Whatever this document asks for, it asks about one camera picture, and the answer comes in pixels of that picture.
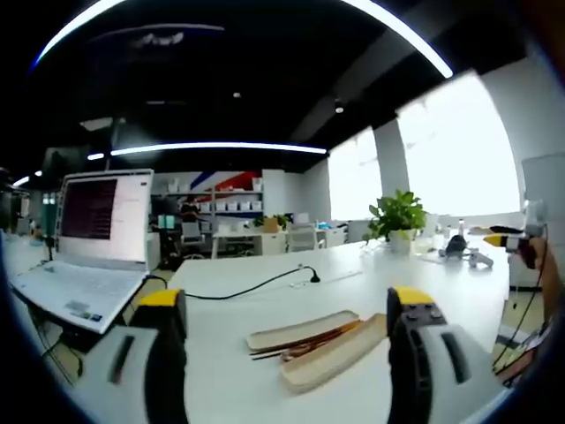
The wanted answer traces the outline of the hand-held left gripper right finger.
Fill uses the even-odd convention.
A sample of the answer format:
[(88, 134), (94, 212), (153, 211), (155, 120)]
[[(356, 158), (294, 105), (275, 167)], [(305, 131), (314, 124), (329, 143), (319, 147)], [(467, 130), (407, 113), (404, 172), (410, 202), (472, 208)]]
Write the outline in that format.
[(418, 289), (388, 290), (387, 333), (389, 423), (482, 423), (510, 393), (491, 354)]

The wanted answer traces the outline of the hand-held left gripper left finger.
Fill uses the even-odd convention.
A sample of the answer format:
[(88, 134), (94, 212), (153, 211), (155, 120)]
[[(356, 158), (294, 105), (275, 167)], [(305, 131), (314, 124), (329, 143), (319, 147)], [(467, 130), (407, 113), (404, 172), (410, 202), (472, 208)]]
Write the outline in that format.
[(186, 423), (185, 292), (157, 291), (84, 358), (73, 397), (93, 423)]

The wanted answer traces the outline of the person's right hand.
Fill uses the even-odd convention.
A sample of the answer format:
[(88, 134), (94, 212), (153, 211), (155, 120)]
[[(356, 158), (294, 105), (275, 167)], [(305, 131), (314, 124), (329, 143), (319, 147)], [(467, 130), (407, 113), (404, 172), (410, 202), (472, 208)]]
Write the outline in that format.
[(528, 269), (541, 271), (545, 266), (547, 243), (543, 238), (521, 238), (518, 252)]

